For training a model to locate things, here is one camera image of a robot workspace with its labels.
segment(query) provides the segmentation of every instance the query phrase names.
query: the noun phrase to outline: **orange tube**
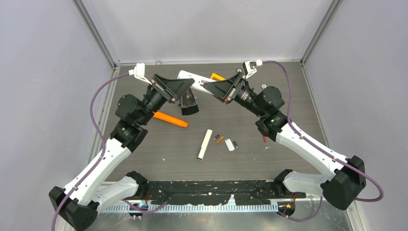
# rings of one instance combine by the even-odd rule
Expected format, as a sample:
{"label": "orange tube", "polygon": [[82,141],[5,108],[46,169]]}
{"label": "orange tube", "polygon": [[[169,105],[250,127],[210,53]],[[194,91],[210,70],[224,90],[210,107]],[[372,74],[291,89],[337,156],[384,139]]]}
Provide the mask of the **orange tube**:
{"label": "orange tube", "polygon": [[189,123],[187,123],[187,122],[185,122],[185,121],[183,121],[181,119],[177,119],[175,117],[169,116],[169,115],[161,113],[161,112],[154,113],[153,118],[160,119],[160,120],[163,120],[163,121],[168,122],[170,124],[174,124],[174,125],[177,125],[177,126],[180,126],[180,127],[183,127],[183,128],[186,128],[188,126],[188,124],[189,124]]}

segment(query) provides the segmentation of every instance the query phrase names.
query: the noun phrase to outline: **yellow object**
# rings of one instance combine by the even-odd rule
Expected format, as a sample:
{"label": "yellow object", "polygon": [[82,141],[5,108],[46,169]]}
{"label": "yellow object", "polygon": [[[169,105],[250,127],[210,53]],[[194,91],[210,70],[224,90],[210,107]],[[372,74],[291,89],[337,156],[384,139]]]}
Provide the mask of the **yellow object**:
{"label": "yellow object", "polygon": [[219,140],[217,141],[217,143],[221,142],[221,140],[222,140],[223,138],[224,138],[224,137],[221,136],[221,137],[219,138]]}
{"label": "yellow object", "polygon": [[163,120],[165,122],[168,122],[168,123],[171,123],[171,124],[183,127],[183,128],[186,128],[188,126],[188,124],[189,124],[189,123],[187,123],[187,122],[185,122],[185,121],[183,121],[181,119],[177,119],[175,117],[172,117],[170,115],[167,115],[167,114],[164,114],[164,113],[161,113],[161,112],[154,113],[153,118],[160,119],[160,120]]}
{"label": "yellow object", "polygon": [[217,81],[225,80],[223,77],[217,75],[216,73],[213,73],[213,74],[211,75],[211,78],[210,78],[210,79],[215,79],[215,80],[217,80]]}

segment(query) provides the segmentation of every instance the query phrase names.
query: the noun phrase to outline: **white wall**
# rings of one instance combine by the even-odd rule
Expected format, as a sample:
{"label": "white wall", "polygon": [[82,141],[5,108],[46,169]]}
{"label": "white wall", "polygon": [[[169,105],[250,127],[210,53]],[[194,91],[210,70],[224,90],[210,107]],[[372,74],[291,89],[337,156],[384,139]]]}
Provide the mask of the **white wall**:
{"label": "white wall", "polygon": [[[408,2],[343,1],[306,67],[331,147],[384,188],[358,203],[368,231],[408,226]],[[371,183],[363,198],[378,196]]]}
{"label": "white wall", "polygon": [[86,0],[122,63],[300,60],[332,0]]}
{"label": "white wall", "polygon": [[2,1],[0,60],[0,230],[50,230],[48,192],[86,165],[111,69],[70,0]]}

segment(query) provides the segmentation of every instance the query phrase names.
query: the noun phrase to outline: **gray wooden surface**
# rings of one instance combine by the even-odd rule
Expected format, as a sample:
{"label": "gray wooden surface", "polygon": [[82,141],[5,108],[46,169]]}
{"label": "gray wooden surface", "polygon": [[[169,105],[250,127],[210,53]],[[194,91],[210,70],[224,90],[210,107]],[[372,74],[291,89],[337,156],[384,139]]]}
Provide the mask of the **gray wooden surface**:
{"label": "gray wooden surface", "polygon": [[[320,142],[324,142],[317,116],[310,98],[299,63],[284,63],[292,78],[293,106],[292,120],[302,130]],[[131,66],[123,66],[121,73]],[[180,70],[204,77],[217,73],[231,77],[241,64],[184,64],[148,65],[146,77],[154,73],[166,78],[176,78]],[[249,78],[249,84],[260,92],[261,84],[275,86],[282,92],[287,103],[289,91],[285,75],[279,66],[266,64],[258,73]],[[105,137],[115,127],[119,118],[115,116],[116,104],[125,94],[133,94],[139,99],[146,91],[147,84],[132,77],[117,82],[112,106],[105,129]],[[317,173],[304,159],[292,150],[274,143],[263,141],[256,129],[257,117],[233,102],[225,105],[209,94],[194,91],[200,112],[182,116],[177,104],[166,103],[163,113],[183,119],[187,128],[177,127],[164,121],[152,119],[145,128],[149,131],[142,144],[112,172],[107,181],[117,181],[130,171],[137,171],[148,180],[250,180],[274,179],[286,168],[303,173]],[[286,114],[287,104],[281,110]],[[225,139],[236,140],[239,148],[229,152],[225,142],[217,144],[212,139],[203,160],[197,155],[207,129],[213,130]]]}

